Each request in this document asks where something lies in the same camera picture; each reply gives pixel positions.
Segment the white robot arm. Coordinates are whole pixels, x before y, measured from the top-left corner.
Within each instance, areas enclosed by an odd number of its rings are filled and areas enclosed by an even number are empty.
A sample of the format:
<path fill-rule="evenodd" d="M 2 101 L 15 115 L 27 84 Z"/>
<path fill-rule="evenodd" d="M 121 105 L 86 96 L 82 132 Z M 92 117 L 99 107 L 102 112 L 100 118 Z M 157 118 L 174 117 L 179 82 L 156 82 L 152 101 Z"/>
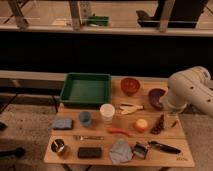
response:
<path fill-rule="evenodd" d="M 207 86 L 211 80 L 209 71 L 201 66 L 172 74 L 168 79 L 168 91 L 161 98 L 169 113 L 181 113 L 188 104 L 213 118 L 213 91 Z"/>

